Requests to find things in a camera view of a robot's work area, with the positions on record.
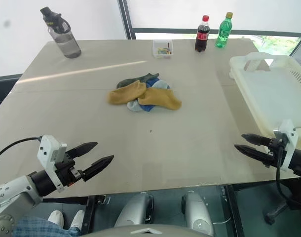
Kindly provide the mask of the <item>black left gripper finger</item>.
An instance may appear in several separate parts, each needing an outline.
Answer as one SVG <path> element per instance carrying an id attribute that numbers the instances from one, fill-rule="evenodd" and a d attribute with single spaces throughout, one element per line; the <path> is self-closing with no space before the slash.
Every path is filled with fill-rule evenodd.
<path id="1" fill-rule="evenodd" d="M 74 147 L 68 151 L 66 151 L 66 158 L 67 159 L 75 159 L 84 154 L 90 152 L 95 146 L 97 146 L 97 142 L 87 142 L 83 143 L 77 147 Z"/>
<path id="2" fill-rule="evenodd" d="M 95 175 L 99 174 L 112 162 L 113 158 L 114 155 L 103 157 L 91 164 L 89 168 L 85 170 L 79 170 L 82 180 L 86 182 L 89 179 L 93 178 Z"/>

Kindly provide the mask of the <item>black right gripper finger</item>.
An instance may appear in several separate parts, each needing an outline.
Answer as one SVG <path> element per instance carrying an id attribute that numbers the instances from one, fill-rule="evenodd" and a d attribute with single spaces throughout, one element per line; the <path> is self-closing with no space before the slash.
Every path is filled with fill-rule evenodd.
<path id="1" fill-rule="evenodd" d="M 241 135 L 247 142 L 260 146 L 268 146 L 271 143 L 271 139 L 270 138 L 266 138 L 257 134 L 253 134 L 253 133 L 246 133 L 246 134 L 242 134 Z"/>
<path id="2" fill-rule="evenodd" d="M 268 163 L 267 154 L 256 150 L 255 148 L 249 147 L 247 145 L 235 144 L 234 147 L 242 154 L 261 161 L 262 163 Z"/>

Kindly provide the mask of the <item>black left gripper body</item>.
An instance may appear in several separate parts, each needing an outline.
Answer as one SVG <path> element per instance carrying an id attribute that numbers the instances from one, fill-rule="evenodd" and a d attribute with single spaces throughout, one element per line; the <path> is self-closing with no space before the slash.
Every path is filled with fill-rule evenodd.
<path id="1" fill-rule="evenodd" d="M 55 172 L 64 187 L 69 187 L 81 179 L 81 173 L 75 169 L 74 165 L 74 158 L 67 153 L 62 161 L 55 163 Z"/>

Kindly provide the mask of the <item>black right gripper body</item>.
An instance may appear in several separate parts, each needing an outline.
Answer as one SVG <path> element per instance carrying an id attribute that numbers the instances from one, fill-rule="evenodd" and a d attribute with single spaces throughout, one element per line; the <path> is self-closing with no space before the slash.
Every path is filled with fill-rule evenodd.
<path id="1" fill-rule="evenodd" d="M 268 153 L 262 162 L 265 167 L 274 166 L 280 168 L 282 166 L 282 161 L 284 160 L 284 151 L 287 145 L 287 141 L 282 138 L 271 138 L 269 139 L 267 146 Z"/>

